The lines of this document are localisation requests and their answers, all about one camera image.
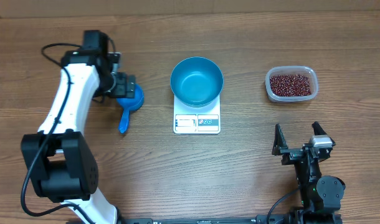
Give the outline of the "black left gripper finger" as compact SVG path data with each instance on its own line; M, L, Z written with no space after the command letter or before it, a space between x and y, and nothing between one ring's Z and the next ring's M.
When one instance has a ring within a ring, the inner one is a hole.
M123 72L118 72L115 75L116 84L112 90L112 98L125 98L126 97L126 79L127 75Z
M135 97L136 78L134 75L128 75L126 79L126 97Z

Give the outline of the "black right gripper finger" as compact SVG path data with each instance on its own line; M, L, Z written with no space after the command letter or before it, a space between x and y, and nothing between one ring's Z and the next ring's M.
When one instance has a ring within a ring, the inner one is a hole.
M315 121L312 125L314 135L319 136L319 135L326 135L326 132L323 130L323 128L320 126L319 122Z
M283 153L286 153L287 150L287 142L284 138L280 125L277 123L275 125L275 139L273 142L272 155L281 156Z

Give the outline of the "blue plastic measuring scoop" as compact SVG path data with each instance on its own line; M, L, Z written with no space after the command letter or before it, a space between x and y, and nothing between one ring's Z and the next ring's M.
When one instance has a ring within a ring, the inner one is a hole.
M130 123L130 113L132 111L137 111L143 106L144 103L144 93L142 88L135 84L134 98L117 98L118 104L123 108L123 114L121 116L120 123L118 125L118 130L121 134L125 134Z

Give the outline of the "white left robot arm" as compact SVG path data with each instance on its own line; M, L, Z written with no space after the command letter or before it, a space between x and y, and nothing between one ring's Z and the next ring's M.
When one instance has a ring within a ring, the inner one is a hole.
M98 165L85 137L95 97L115 98L123 108L118 130L125 133L130 112L144 101L133 76L119 72L119 53L68 51L58 63L60 84L51 109L35 134L26 134L21 152L27 174L21 207L32 217L71 209L83 223L123 223L119 209L98 188Z

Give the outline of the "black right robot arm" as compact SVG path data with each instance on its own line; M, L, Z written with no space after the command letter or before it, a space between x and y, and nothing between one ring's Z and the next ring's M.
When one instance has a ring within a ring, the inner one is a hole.
M323 175L320 162L330 158L336 146L335 141L315 121L314 135L300 148L290 149L279 124L275 125L275 139L272 155L282 156L283 165L293 165L298 187L280 198L269 210L267 223L330 223L340 224L342 218L335 212L341 208L341 199L346 189L345 183L330 175ZM302 206L291 209L284 215L272 217L275 207L286 198L299 192Z

